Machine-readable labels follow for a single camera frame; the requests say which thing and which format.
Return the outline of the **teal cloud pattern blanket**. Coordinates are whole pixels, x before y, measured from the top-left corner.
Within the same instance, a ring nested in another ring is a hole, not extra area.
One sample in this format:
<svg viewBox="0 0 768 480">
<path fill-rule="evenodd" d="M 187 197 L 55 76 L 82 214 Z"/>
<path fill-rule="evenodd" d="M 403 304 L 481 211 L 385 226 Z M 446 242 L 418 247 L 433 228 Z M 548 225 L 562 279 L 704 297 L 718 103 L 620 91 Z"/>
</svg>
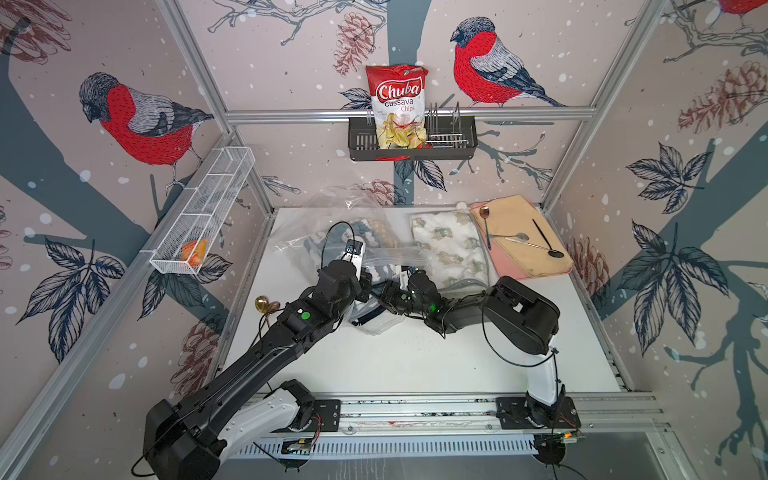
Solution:
<svg viewBox="0 0 768 480">
<path fill-rule="evenodd" d="M 387 320 L 377 319 L 386 311 L 379 304 L 384 283 L 395 280 L 405 287 L 407 268 L 414 266 L 421 269 L 426 264 L 426 258 L 415 246 L 398 243 L 386 222 L 364 218 L 330 222 L 325 229 L 317 228 L 293 242 L 293 246 L 299 250 L 302 268 L 317 275 L 316 283 L 307 289 L 310 304 L 313 305 L 313 287 L 318 281 L 318 271 L 333 260 L 341 260 L 349 239 L 365 242 L 362 269 L 366 268 L 372 275 L 370 296 L 367 302 L 355 301 L 347 317 L 327 318 L 335 328 L 343 322 L 349 322 L 376 335 L 391 325 Z"/>
</svg>

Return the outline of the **white teal patterned blanket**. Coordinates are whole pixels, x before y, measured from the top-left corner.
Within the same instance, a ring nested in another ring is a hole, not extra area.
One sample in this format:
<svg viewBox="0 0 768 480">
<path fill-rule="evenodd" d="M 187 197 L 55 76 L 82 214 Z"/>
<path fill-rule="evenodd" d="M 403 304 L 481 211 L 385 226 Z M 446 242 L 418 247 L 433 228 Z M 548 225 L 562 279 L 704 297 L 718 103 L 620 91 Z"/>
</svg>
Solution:
<svg viewBox="0 0 768 480">
<path fill-rule="evenodd" d="M 413 214 L 410 227 L 415 244 L 427 259 L 427 275 L 437 288 L 469 278 L 489 283 L 484 243 L 468 212 Z"/>
</svg>

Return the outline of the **light green fluffy blanket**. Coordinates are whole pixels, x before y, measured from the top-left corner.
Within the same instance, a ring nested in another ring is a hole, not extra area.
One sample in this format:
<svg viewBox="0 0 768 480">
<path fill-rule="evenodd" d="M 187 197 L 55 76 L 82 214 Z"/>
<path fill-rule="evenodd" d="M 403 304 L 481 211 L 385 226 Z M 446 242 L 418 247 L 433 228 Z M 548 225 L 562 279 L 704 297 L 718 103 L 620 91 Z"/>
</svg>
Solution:
<svg viewBox="0 0 768 480">
<path fill-rule="evenodd" d="M 439 287 L 438 291 L 443 296 L 462 297 L 465 295 L 473 295 L 484 292 L 489 288 L 489 285 L 481 280 L 475 278 L 462 279 L 451 285 L 445 287 Z"/>
</svg>

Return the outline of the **clear plastic vacuum bag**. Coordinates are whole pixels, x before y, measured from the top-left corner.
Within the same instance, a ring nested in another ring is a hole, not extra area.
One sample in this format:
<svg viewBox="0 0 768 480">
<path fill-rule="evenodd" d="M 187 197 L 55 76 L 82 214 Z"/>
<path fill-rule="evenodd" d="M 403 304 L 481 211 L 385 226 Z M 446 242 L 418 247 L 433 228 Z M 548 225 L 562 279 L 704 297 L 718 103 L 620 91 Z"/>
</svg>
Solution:
<svg viewBox="0 0 768 480">
<path fill-rule="evenodd" d="M 399 235 L 390 209 L 359 186 L 331 186 L 288 213 L 270 243 L 308 280 L 335 259 L 350 260 L 347 243 L 364 243 L 362 266 L 381 295 L 385 282 L 404 287 L 416 270 L 426 272 L 440 294 L 453 299 L 479 293 L 491 275 L 481 236 L 466 206 L 410 213 Z"/>
</svg>

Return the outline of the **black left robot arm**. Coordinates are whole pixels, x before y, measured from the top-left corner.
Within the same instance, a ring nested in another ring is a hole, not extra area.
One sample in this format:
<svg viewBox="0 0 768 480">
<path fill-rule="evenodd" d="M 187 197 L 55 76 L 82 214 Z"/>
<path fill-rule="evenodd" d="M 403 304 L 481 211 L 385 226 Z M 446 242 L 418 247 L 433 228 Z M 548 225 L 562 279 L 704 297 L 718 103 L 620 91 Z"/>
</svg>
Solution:
<svg viewBox="0 0 768 480">
<path fill-rule="evenodd" d="M 229 442 L 230 420 L 280 370 L 330 334 L 369 292 L 350 261 L 333 260 L 318 282 L 286 304 L 274 325 L 211 382 L 177 404 L 162 400 L 146 416 L 142 459 L 159 479 L 211 479 Z"/>
</svg>

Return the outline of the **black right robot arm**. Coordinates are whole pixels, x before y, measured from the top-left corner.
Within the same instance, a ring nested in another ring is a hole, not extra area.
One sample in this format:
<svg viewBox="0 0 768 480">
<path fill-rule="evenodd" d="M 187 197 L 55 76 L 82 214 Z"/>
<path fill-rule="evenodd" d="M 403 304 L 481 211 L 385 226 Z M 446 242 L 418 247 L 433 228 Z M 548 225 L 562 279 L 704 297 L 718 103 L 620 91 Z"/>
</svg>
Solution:
<svg viewBox="0 0 768 480">
<path fill-rule="evenodd" d="M 411 274 L 405 287 L 385 282 L 375 297 L 388 312 L 421 320 L 443 337 L 479 325 L 489 341 L 487 326 L 496 327 L 522 355 L 520 361 L 513 361 L 491 349 L 503 362 L 526 371 L 529 418 L 544 425 L 560 415 L 565 391 L 557 364 L 559 351 L 553 344 L 560 310 L 551 300 L 509 276 L 479 293 L 449 299 L 423 270 Z"/>
</svg>

